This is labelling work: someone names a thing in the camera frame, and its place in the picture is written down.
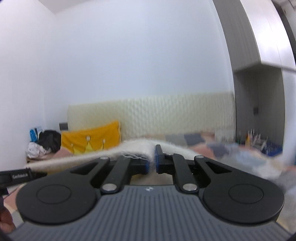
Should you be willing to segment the person's left hand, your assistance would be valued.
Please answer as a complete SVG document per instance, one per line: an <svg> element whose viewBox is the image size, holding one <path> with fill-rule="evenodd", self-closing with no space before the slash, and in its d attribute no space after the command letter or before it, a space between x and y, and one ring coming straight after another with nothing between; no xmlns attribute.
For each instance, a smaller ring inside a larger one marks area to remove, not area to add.
<svg viewBox="0 0 296 241"><path fill-rule="evenodd" d="M4 233L11 233L16 229L11 213L5 207L0 211L0 226Z"/></svg>

